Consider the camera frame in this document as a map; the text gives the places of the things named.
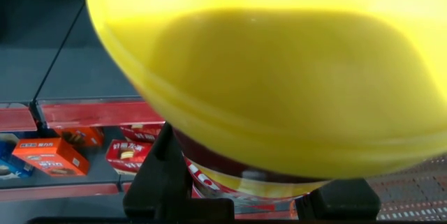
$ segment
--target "product package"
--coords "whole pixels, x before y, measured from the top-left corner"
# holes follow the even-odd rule
[[[0,179],[25,178],[33,173],[34,167],[12,155],[14,147],[12,142],[0,141]]]
[[[61,137],[20,140],[13,155],[51,176],[84,176],[89,162]]]
[[[135,175],[152,148],[151,143],[113,140],[105,159],[118,174]]]
[[[104,133],[97,127],[60,128],[54,131],[76,147],[102,146],[104,143]]]
[[[120,126],[126,140],[137,142],[154,142],[162,127],[163,124]]]

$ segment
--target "store shelf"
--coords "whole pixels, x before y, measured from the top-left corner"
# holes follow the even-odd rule
[[[116,126],[163,122],[97,38],[83,7],[37,96],[47,125]]]
[[[0,201],[118,193],[119,175],[105,160],[105,153],[111,140],[119,134],[118,128],[105,128],[106,141],[102,147],[79,150],[90,162],[87,176],[51,177],[40,170],[34,170],[29,178],[0,181]]]
[[[38,217],[124,218],[124,194],[0,202],[1,224],[27,223]]]
[[[35,130],[34,99],[83,0],[0,0],[0,130]]]
[[[121,175],[119,178],[119,183],[121,184],[121,188],[124,192],[127,192],[131,187],[132,181],[135,178],[133,175]]]

